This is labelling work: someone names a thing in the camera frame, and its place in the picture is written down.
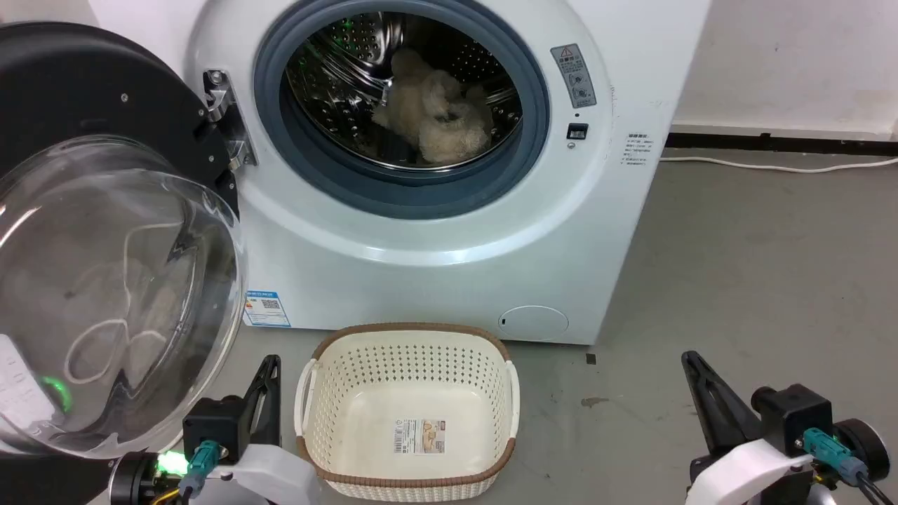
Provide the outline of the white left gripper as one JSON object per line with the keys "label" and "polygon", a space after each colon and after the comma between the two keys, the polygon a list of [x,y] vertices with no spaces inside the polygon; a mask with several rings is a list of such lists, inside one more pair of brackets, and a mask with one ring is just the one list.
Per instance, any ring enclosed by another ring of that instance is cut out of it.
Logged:
{"label": "white left gripper", "polygon": [[280,447],[281,372],[279,355],[262,359],[243,397],[250,445],[236,464],[218,466],[206,479],[203,504],[320,503],[314,467]]}

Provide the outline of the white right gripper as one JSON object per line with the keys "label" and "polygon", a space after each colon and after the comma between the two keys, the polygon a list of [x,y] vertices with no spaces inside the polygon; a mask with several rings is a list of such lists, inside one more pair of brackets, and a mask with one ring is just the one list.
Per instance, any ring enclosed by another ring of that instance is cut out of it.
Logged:
{"label": "white right gripper", "polygon": [[709,454],[725,455],[697,476],[687,504],[747,503],[792,467],[812,462],[810,454],[789,457],[761,439],[754,411],[699,352],[683,352],[682,365]]}

